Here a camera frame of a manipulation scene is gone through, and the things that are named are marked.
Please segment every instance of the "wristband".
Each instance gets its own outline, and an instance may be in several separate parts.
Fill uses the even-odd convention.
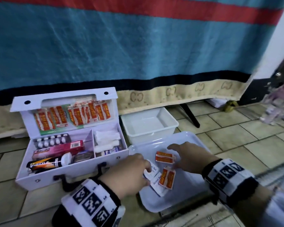
[[[230,208],[251,197],[259,185],[250,171],[231,159],[220,159],[208,164],[202,176],[220,202]]]
[[[72,193],[64,196],[61,203],[52,219],[54,227],[118,226],[125,213],[117,195],[95,178],[86,179]]]

